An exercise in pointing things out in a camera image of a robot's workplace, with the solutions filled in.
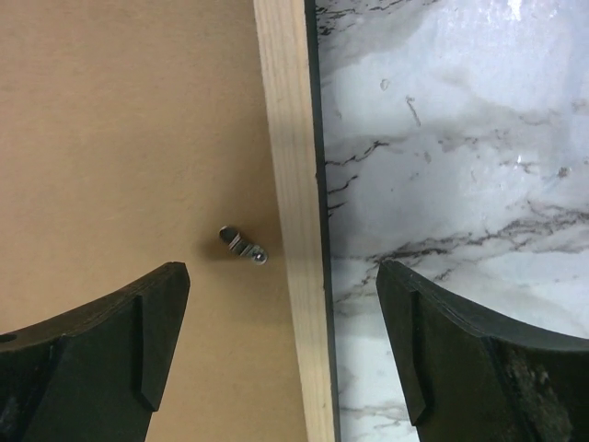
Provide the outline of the brown cardboard backing board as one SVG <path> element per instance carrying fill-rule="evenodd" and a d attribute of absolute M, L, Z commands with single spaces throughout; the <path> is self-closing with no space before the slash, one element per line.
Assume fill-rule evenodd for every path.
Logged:
<path fill-rule="evenodd" d="M 303 441 L 254 7 L 1 5 L 1 329 L 184 262 L 151 441 Z"/>

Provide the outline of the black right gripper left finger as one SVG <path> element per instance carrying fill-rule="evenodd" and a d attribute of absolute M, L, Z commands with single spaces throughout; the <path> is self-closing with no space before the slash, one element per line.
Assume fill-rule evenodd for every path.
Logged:
<path fill-rule="evenodd" d="M 165 391 L 190 277 L 167 262 L 1 336 L 4 441 L 143 441 Z"/>

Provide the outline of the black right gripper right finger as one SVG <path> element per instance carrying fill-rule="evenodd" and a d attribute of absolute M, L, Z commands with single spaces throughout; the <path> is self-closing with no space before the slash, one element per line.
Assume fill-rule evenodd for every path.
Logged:
<path fill-rule="evenodd" d="M 509 318 L 393 260 L 376 289 L 422 441 L 584 441 L 588 342 Z"/>

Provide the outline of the wooden picture frame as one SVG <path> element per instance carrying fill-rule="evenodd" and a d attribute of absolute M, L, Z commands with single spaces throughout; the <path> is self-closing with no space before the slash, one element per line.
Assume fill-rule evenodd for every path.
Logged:
<path fill-rule="evenodd" d="M 307 438 L 336 441 L 329 255 L 323 248 L 318 95 L 313 90 L 308 1 L 254 4 Z"/>

